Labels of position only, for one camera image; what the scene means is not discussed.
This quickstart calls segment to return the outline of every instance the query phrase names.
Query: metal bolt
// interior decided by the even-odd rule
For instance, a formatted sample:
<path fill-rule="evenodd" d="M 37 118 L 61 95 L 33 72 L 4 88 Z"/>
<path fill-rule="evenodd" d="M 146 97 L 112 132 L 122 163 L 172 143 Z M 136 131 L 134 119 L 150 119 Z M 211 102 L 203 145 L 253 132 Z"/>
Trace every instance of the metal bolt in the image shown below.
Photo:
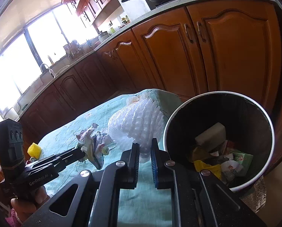
<path fill-rule="evenodd" d="M 83 171 L 80 172 L 81 177 L 88 177 L 89 174 L 90 174 L 90 172 L 88 170 L 83 170 Z"/>
<path fill-rule="evenodd" d="M 207 169 L 204 169 L 204 170 L 201 171 L 201 174 L 202 174 L 203 176 L 209 176 L 209 175 L 210 175 L 210 171 L 207 170 Z"/>
<path fill-rule="evenodd" d="M 125 166 L 125 162 L 122 161 L 122 160 L 119 160 L 119 161 L 116 162 L 116 166 L 123 167 L 123 166 Z"/>
<path fill-rule="evenodd" d="M 174 165 L 175 165 L 175 162 L 174 162 L 173 160 L 168 160 L 168 161 L 165 162 L 165 164 L 166 164 L 167 166 L 174 166 Z"/>

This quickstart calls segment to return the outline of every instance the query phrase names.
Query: blue tablecloth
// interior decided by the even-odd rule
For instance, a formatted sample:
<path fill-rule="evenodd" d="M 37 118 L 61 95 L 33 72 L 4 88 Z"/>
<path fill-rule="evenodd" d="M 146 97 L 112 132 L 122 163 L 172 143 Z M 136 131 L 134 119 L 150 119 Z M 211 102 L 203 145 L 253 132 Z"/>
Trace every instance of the blue tablecloth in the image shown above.
<path fill-rule="evenodd" d="M 181 105 L 181 100 L 172 93 L 158 90 L 146 89 L 136 94 L 121 95 L 111 99 L 90 111 L 80 115 L 72 122 L 47 134 L 40 142 L 42 147 L 40 158 L 57 154 L 73 148 L 77 144 L 76 134 L 88 128 L 92 123 L 99 127 L 95 130 L 107 131 L 109 118 L 119 109 L 129 104 L 132 100 L 141 96 L 152 98 L 160 105 L 164 113 L 166 124 L 170 115 Z M 159 148 L 163 149 L 162 139 Z M 103 169 L 112 162 L 120 159 L 122 151 L 116 146 L 104 158 Z M 59 177 L 45 185 L 49 195 L 54 195 L 59 189 L 69 182 L 83 169 L 96 171 L 95 166 L 89 161 L 86 163 L 73 163 L 63 170 Z M 153 183 L 151 162 L 139 165 L 137 188 L 135 190 L 121 190 L 119 201 L 118 227 L 167 227 L 172 226 L 171 197 L 170 190 L 157 190 Z"/>

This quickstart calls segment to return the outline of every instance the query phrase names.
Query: yellow wrapper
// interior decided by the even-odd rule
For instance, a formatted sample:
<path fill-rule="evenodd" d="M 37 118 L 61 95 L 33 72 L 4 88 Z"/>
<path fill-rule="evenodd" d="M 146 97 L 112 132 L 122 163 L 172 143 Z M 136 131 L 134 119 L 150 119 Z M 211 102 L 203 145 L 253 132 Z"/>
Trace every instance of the yellow wrapper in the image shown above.
<path fill-rule="evenodd" d="M 203 169 L 207 169 L 210 170 L 217 178 L 221 180 L 221 165 L 211 166 L 201 160 L 195 160 L 194 166 L 197 172 L 200 172 Z"/>
<path fill-rule="evenodd" d="M 32 145 L 28 148 L 27 153 L 31 157 L 35 157 L 36 159 L 39 159 L 41 154 L 41 148 L 36 143 L 32 143 Z"/>

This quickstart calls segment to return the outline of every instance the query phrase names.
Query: brown floor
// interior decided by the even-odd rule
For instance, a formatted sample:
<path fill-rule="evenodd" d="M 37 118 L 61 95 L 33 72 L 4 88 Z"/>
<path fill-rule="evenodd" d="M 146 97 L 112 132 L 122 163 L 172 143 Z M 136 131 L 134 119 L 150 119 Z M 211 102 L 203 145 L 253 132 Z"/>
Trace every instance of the brown floor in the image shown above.
<path fill-rule="evenodd" d="M 264 180 L 266 204 L 257 215 L 268 227 L 276 227 L 282 219 L 282 162 Z"/>

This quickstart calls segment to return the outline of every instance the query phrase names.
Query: kitchen countertop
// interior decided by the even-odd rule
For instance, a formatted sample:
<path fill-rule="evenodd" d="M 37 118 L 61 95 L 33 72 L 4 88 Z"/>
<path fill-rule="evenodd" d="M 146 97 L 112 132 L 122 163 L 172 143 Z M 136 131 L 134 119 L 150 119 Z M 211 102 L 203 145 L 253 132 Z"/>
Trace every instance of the kitchen countertop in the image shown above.
<path fill-rule="evenodd" d="M 61 74 L 59 74 L 58 77 L 54 78 L 52 81 L 50 81 L 33 99 L 32 101 L 26 106 L 26 108 L 24 109 L 24 111 L 20 114 L 20 116 L 16 119 L 16 121 L 18 121 L 22 115 L 25 113 L 25 111 L 32 105 L 32 103 L 46 90 L 46 88 L 51 85 L 55 80 L 57 80 L 60 76 L 62 76 L 65 72 L 67 72 L 69 69 L 71 69 L 73 66 L 75 66 L 78 62 L 80 62 L 81 60 L 83 60 L 84 58 L 88 57 L 89 55 L 93 54 L 95 51 L 97 51 L 98 49 L 100 49 L 102 46 L 104 46 L 106 43 L 108 43 L 110 40 L 114 39 L 115 37 L 117 37 L 118 35 L 120 35 L 121 33 L 129 30 L 131 27 L 133 27 L 134 25 L 149 19 L 150 17 L 153 17 L 159 13 L 165 12 L 167 10 L 176 8 L 176 7 L 180 7 L 180 6 L 184 6 L 184 5 L 189 5 L 192 3 L 195 3 L 197 1 L 202 1 L 202 0 L 175 0 L 172 2 L 169 2 L 167 4 L 164 4 L 154 10 L 149 11 L 148 13 L 145 13 L 144 15 L 138 17 L 137 19 L 135 19 L 134 21 L 131 21 L 129 24 L 127 24 L 126 26 L 122 27 L 120 30 L 118 30 L 116 33 L 112 34 L 109 38 L 107 38 L 104 42 L 102 42 L 98 47 L 96 47 L 93 51 L 90 51 L 89 53 L 83 55 L 81 58 L 79 58 L 78 60 L 74 61 L 65 71 L 63 71 Z"/>

